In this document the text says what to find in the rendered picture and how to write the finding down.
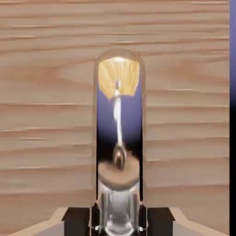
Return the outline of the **light wood cabinet door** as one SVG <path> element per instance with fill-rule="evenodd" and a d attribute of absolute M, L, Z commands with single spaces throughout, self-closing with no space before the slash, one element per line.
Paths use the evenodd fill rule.
<path fill-rule="evenodd" d="M 144 202 L 229 233 L 229 0 L 0 0 L 0 236 L 89 206 L 94 63 L 145 64 Z"/>

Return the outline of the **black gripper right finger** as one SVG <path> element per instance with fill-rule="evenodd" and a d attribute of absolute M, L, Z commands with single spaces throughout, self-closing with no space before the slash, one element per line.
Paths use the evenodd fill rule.
<path fill-rule="evenodd" d="M 138 236 L 228 236 L 187 219 L 177 207 L 139 206 Z"/>

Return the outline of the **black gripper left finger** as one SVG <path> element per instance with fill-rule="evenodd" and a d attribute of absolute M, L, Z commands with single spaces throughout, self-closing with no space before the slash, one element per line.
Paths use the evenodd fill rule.
<path fill-rule="evenodd" d="M 95 203 L 92 208 L 60 207 L 49 220 L 37 223 L 9 236 L 100 236 L 99 209 Z"/>

